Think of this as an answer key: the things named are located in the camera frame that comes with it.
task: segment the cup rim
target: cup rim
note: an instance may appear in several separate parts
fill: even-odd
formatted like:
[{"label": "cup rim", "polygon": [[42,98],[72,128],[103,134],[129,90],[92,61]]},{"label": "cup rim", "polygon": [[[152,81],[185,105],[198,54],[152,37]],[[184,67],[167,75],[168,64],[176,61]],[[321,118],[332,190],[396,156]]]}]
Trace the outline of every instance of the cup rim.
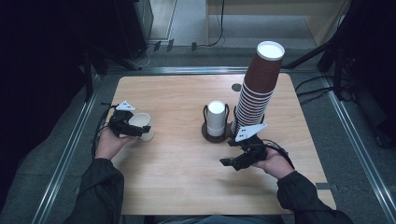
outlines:
[{"label": "cup rim", "polygon": [[267,61],[278,61],[283,58],[283,55],[285,54],[285,49],[278,43],[274,41],[262,41],[258,46],[257,46],[257,54],[267,60]]}]

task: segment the stacked cups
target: stacked cups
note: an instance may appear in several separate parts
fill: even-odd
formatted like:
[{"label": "stacked cups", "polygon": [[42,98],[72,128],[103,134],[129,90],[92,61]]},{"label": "stacked cups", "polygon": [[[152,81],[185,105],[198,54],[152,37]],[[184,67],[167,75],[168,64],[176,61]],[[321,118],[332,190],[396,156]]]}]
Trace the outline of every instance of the stacked cups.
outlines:
[{"label": "stacked cups", "polygon": [[284,53],[283,47],[272,41],[261,42],[257,47],[234,111],[235,118],[231,127],[233,134],[237,134],[240,127],[262,122],[275,90]]}]

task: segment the robotic hand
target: robotic hand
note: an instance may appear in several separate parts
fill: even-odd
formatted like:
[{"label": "robotic hand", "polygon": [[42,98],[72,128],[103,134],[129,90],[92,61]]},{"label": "robotic hand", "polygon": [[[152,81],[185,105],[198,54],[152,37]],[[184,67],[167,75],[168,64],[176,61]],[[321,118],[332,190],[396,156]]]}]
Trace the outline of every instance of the robotic hand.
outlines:
[{"label": "robotic hand", "polygon": [[257,136],[257,132],[265,127],[266,124],[261,124],[241,128],[238,135],[235,137],[235,140],[230,140],[228,145],[230,145],[230,147],[240,146],[241,149],[244,150],[244,153],[236,158],[221,159],[220,162],[224,166],[232,166],[236,171],[246,169],[257,161],[266,160],[266,149],[269,147],[276,150],[282,157],[284,157],[294,169],[294,166],[288,156],[288,152],[284,148],[275,143],[264,144],[264,142]]},{"label": "robotic hand", "polygon": [[116,108],[107,126],[118,137],[120,137],[120,134],[140,137],[143,133],[148,133],[150,126],[137,127],[128,123],[133,115],[131,111],[123,111]]}]

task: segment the white paper cup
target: white paper cup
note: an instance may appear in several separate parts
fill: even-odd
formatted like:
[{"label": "white paper cup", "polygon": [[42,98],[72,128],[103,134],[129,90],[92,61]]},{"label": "white paper cup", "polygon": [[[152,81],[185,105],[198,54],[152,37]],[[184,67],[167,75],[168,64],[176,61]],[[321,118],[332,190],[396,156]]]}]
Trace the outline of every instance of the white paper cup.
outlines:
[{"label": "white paper cup", "polygon": [[207,133],[213,137],[219,137],[224,134],[224,127],[222,129],[211,129],[207,127]]},{"label": "white paper cup", "polygon": [[[134,125],[136,127],[143,127],[143,126],[151,126],[149,114],[146,113],[138,113],[131,117],[128,121],[130,125]],[[151,126],[148,133],[143,133],[142,136],[139,138],[142,141],[149,141],[151,138],[154,137],[154,130]]]},{"label": "white paper cup", "polygon": [[207,127],[212,130],[224,129],[225,104],[222,101],[212,101],[207,107]]}]

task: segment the wooden table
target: wooden table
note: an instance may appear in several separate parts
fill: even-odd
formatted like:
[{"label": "wooden table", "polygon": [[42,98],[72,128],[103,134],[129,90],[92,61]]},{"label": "wooden table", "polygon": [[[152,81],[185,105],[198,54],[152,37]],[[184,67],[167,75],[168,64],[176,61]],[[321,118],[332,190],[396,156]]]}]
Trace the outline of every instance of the wooden table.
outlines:
[{"label": "wooden table", "polygon": [[[135,113],[151,115],[154,138],[137,140],[113,159],[125,176],[124,215],[285,214],[276,199],[276,179],[250,167],[236,172],[219,159],[243,151],[227,141],[209,143],[201,133],[203,108],[221,100],[233,110],[244,75],[123,77],[113,105],[127,100]],[[229,122],[233,121],[230,113]],[[296,169],[313,183],[326,183],[290,77],[280,74],[267,107],[268,127],[259,137],[285,148]],[[332,208],[329,189],[319,198]]]}]

